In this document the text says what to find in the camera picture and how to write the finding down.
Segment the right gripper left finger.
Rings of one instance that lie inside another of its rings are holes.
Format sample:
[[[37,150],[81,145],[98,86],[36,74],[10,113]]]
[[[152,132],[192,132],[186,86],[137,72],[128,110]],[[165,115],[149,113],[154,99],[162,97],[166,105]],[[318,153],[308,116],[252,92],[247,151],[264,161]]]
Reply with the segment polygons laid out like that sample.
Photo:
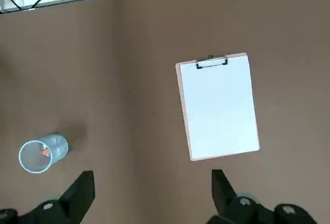
[[[94,173],[83,171],[60,198],[47,200],[24,215],[1,209],[1,223],[81,223],[94,199]]]

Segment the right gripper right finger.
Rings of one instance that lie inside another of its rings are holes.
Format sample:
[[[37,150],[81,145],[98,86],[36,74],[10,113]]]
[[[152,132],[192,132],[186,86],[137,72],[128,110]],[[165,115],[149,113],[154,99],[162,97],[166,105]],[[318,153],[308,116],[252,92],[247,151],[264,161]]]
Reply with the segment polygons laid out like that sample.
[[[247,196],[238,196],[221,169],[211,172],[212,199],[218,214],[208,224],[316,224],[314,218],[302,207],[282,203],[273,210],[265,208]]]

